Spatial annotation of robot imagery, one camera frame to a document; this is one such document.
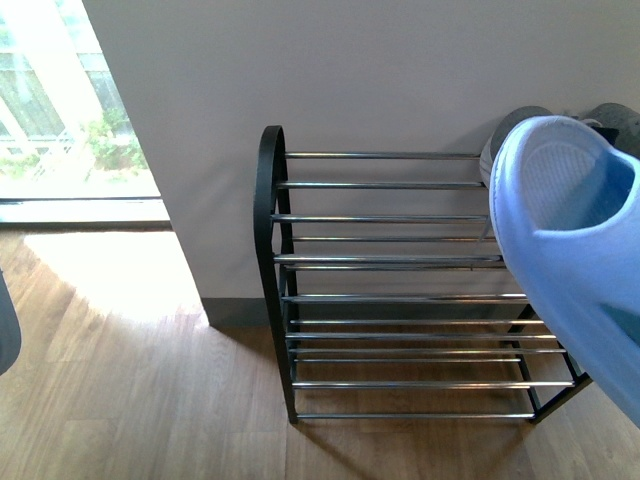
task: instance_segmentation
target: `window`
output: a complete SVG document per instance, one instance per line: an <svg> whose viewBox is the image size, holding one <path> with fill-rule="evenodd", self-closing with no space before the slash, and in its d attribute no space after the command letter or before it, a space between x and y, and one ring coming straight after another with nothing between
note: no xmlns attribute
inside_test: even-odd
<svg viewBox="0 0 640 480"><path fill-rule="evenodd" d="M0 2L0 197L157 197L81 0Z"/></svg>

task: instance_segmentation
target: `gray baseboard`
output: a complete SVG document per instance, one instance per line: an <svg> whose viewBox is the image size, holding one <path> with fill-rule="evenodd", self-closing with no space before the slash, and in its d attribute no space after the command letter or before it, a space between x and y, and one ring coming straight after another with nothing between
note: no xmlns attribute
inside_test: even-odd
<svg viewBox="0 0 640 480"><path fill-rule="evenodd" d="M202 298L214 328L269 325L263 298ZM304 318L515 318L520 305L304 305Z"/></svg>
<svg viewBox="0 0 640 480"><path fill-rule="evenodd" d="M201 298L214 328L269 325L264 298Z"/></svg>

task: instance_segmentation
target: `gray object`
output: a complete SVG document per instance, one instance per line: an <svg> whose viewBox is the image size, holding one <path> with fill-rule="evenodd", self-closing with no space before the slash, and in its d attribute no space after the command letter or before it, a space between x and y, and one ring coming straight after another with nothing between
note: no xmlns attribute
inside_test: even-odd
<svg viewBox="0 0 640 480"><path fill-rule="evenodd" d="M4 277L0 281L0 375L15 363L22 345L22 335L16 311Z"/></svg>
<svg viewBox="0 0 640 480"><path fill-rule="evenodd" d="M500 147L507 138L507 135L511 133L511 130L527 118L544 117L547 115L553 115L553 113L546 108L527 106L515 109L500 121L493 132L493 135L489 138L487 144L482 149L482 153L480 154L480 175L482 176L482 181L487 187L489 187L493 161L496 158Z"/></svg>
<svg viewBox="0 0 640 480"><path fill-rule="evenodd" d="M603 127L615 128L620 133L615 147L640 158L640 113L619 103L603 103L591 110L585 118L592 118Z"/></svg>

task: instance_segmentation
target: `hardwood floor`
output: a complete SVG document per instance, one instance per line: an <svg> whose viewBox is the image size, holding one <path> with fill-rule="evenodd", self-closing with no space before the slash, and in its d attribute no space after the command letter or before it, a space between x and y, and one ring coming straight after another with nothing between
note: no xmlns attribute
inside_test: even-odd
<svg viewBox="0 0 640 480"><path fill-rule="evenodd" d="M0 233L23 330L0 478L633 479L640 430L588 387L538 426L288 425L266 328L208 326L171 233Z"/></svg>

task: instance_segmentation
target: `light blue object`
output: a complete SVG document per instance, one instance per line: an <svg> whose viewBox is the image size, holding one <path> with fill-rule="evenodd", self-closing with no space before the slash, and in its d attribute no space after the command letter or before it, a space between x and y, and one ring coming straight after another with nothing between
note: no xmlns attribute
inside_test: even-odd
<svg viewBox="0 0 640 480"><path fill-rule="evenodd" d="M533 308L640 426L640 161L571 118L531 118L498 152L489 203Z"/></svg>
<svg viewBox="0 0 640 480"><path fill-rule="evenodd" d="M22 336L7 284L0 274L0 375L13 365L20 353Z"/></svg>

